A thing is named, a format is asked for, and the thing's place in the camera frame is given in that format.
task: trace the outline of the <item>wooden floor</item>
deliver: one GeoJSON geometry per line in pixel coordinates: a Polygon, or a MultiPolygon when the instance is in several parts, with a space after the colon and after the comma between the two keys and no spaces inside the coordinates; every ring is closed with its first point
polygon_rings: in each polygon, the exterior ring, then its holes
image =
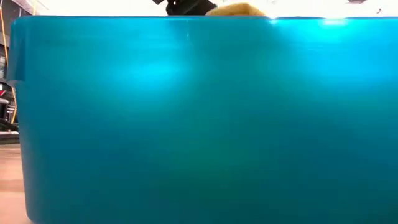
{"type": "Polygon", "coordinates": [[[18,144],[0,145],[0,223],[31,223],[25,211],[21,154],[18,144]]]}

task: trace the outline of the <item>plastic container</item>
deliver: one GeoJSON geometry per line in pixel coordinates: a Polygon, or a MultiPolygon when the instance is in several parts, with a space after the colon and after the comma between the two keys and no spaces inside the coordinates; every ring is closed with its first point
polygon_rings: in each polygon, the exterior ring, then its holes
{"type": "Polygon", "coordinates": [[[398,223],[398,19],[26,17],[39,224],[398,223]]]}

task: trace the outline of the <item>teal plastic bin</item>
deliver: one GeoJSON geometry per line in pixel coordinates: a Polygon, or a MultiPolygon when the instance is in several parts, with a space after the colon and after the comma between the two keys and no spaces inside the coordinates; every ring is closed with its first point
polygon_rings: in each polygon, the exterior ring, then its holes
{"type": "Polygon", "coordinates": [[[398,19],[25,17],[38,224],[398,223],[398,19]]]}

